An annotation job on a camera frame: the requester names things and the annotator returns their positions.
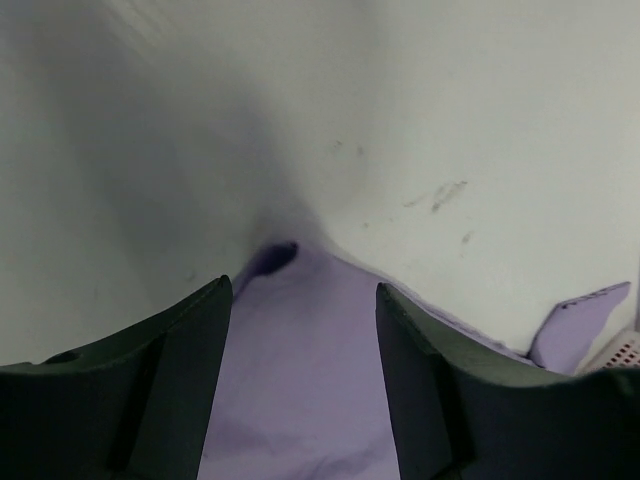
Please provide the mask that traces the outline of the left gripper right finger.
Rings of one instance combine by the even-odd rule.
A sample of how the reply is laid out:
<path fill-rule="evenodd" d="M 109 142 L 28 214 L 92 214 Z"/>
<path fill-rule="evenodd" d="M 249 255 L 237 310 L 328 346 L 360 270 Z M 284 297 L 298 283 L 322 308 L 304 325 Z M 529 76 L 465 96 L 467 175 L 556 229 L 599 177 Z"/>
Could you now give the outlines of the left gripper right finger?
<path fill-rule="evenodd" d="M 504 356 L 376 290 L 376 329 L 404 479 L 635 479 L 639 373 L 578 377 Z"/>

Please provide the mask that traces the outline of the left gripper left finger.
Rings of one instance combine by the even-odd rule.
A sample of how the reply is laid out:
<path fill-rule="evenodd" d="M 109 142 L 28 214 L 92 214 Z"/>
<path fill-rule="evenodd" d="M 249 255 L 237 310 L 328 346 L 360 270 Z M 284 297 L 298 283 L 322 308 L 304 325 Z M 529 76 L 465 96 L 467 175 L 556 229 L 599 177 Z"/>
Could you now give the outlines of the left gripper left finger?
<path fill-rule="evenodd" d="M 5 479 L 194 479 L 233 303 L 220 277 L 43 363 L 1 369 Z"/>

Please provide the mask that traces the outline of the lilac t shirt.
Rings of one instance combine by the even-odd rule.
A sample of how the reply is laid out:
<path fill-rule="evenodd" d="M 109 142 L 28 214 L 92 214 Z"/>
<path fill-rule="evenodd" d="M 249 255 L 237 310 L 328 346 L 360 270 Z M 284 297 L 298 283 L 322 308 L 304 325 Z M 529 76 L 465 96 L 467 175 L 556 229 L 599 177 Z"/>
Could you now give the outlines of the lilac t shirt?
<path fill-rule="evenodd" d="M 330 254 L 273 245 L 234 282 L 234 304 L 199 477 L 404 479 L 376 329 L 385 281 Z M 569 377 L 585 351 L 588 295 L 558 304 L 527 354 L 401 292 L 519 362 Z"/>

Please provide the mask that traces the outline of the white plastic basket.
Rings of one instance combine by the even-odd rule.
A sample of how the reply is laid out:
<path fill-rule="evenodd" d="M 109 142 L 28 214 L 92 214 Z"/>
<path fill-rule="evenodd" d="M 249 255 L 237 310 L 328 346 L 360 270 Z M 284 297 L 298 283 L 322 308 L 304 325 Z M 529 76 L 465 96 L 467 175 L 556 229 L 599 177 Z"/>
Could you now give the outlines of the white plastic basket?
<path fill-rule="evenodd" d="M 639 329 L 628 324 L 617 330 L 607 330 L 614 310 L 626 300 L 631 290 L 629 282 L 603 288 L 588 296 L 585 312 L 587 344 L 575 372 L 579 375 L 612 368 L 639 367 Z"/>

